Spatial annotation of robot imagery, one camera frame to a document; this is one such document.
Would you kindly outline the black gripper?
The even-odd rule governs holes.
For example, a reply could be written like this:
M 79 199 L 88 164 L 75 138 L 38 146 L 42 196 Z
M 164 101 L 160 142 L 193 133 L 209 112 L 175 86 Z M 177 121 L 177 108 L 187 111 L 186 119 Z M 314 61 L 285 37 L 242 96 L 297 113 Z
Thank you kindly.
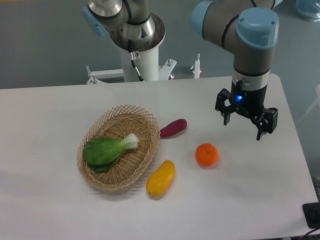
M 278 124 L 278 109 L 275 107 L 265 108 L 264 100 L 267 86 L 257 90 L 245 90 L 244 83 L 231 84 L 231 93 L 223 88 L 216 97 L 215 110 L 223 117 L 226 126 L 231 119 L 231 114 L 238 114 L 253 118 L 252 123 L 257 127 L 256 140 L 259 141 L 263 135 L 272 134 Z

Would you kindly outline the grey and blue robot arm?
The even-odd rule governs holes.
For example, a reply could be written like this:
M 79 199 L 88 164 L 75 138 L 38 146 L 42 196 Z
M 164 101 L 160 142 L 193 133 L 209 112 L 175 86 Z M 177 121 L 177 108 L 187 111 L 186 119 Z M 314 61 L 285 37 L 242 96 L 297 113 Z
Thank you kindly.
M 191 15 L 191 27 L 204 40 L 233 54 L 231 89 L 222 89 L 215 109 L 228 124 L 237 113 L 257 127 L 257 139 L 277 127 L 278 110 L 264 100 L 279 18 L 274 0 L 204 0 Z M 151 12 L 148 0 L 91 0 L 84 19 L 99 36 L 109 35 L 118 47 L 126 82 L 167 80 L 159 67 L 159 46 L 166 29 Z

